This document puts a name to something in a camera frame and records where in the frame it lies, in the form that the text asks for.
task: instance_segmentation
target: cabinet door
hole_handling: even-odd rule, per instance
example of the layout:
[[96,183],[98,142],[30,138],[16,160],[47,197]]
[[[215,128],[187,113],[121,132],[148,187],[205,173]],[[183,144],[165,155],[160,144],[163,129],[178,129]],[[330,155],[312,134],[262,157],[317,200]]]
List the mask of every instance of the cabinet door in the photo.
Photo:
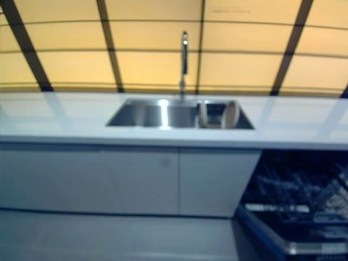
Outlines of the cabinet door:
[[233,216],[260,151],[180,151],[180,213]]
[[104,162],[126,213],[178,214],[178,150],[111,147]]
[[123,212],[100,149],[0,144],[0,207]]

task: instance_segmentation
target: kitchen counter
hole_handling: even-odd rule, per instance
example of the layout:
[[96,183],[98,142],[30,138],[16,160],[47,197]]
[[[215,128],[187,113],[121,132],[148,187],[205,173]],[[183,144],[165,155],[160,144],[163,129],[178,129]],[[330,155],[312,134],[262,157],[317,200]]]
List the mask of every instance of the kitchen counter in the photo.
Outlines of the kitchen counter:
[[236,100],[255,129],[107,127],[128,98],[178,98],[178,95],[2,93],[0,141],[348,150],[346,99],[187,95],[187,99]]

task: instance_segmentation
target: stainless steel sink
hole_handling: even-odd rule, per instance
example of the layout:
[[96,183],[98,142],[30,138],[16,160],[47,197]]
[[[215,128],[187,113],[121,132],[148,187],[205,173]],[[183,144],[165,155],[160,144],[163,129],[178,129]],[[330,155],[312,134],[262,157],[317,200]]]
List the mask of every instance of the stainless steel sink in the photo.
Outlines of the stainless steel sink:
[[127,100],[107,126],[253,129],[235,101]]

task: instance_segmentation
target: faucet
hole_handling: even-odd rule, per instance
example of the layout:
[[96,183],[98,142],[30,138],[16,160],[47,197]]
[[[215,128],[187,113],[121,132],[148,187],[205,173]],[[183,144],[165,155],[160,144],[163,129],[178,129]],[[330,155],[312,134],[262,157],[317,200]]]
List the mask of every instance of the faucet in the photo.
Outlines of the faucet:
[[185,79],[184,75],[187,74],[187,45],[188,45],[188,37],[187,32],[183,32],[183,36],[181,39],[181,79],[180,79],[180,99],[184,100],[185,95]]

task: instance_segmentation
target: open dishwasher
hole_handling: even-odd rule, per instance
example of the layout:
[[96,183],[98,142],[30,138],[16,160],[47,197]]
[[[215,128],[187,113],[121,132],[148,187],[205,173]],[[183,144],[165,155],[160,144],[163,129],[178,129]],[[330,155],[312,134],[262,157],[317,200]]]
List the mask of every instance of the open dishwasher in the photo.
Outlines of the open dishwasher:
[[348,260],[348,152],[264,151],[237,217],[279,260]]

